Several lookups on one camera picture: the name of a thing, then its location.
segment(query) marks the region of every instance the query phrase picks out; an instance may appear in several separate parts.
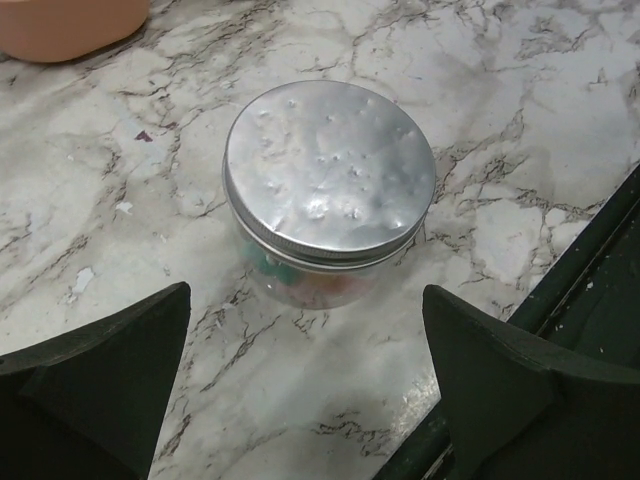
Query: marble countertop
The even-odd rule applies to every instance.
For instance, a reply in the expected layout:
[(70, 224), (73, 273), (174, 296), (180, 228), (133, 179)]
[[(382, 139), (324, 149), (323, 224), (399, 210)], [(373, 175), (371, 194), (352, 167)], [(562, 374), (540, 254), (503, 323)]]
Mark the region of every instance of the marble countertop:
[[(636, 0), (158, 0), (81, 62), (0, 57), (0, 353), (185, 280), (151, 478), (371, 478), (438, 398), (423, 287), (508, 317), (637, 164), (639, 25)], [(389, 283), (305, 312), (248, 283), (219, 172), (244, 105), (318, 78), (404, 108), (439, 186)]]

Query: dark green object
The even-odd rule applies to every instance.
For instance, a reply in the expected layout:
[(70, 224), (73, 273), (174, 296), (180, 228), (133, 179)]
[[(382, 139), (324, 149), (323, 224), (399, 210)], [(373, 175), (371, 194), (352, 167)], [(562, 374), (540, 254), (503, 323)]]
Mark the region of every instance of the dark green object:
[[(514, 312), (509, 324), (583, 355), (638, 368), (639, 203), (640, 167)], [(442, 406), (437, 405), (375, 480), (443, 479), (454, 464), (452, 451)]]
[(440, 287), (425, 290), (423, 314), (454, 447), (449, 478), (637, 476), (639, 371), (554, 345)]
[(0, 478), (147, 478), (190, 316), (173, 285), (0, 358)]

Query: glass jar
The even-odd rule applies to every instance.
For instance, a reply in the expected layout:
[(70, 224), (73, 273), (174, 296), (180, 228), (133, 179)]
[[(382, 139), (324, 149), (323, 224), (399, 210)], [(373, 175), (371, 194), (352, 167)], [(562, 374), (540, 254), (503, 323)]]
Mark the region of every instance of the glass jar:
[(394, 103), (308, 81), (240, 113), (222, 179), (251, 276), (287, 303), (332, 308), (371, 290), (413, 240), (435, 191), (435, 161)]

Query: metal lid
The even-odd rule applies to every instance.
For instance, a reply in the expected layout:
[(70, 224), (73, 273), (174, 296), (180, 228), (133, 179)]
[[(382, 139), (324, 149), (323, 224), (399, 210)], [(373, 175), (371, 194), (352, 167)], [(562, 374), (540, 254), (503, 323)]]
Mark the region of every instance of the metal lid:
[(435, 190), (429, 144), (397, 105), (346, 83), (283, 85), (227, 139), (223, 183), (260, 244), (307, 267), (383, 261), (416, 234)]

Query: peach plastic bowl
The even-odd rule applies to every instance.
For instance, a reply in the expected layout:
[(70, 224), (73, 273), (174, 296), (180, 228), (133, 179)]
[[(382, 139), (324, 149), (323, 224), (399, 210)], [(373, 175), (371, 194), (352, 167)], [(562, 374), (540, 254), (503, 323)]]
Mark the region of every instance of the peach plastic bowl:
[(32, 62), (62, 62), (131, 35), (149, 0), (0, 0), (0, 50)]

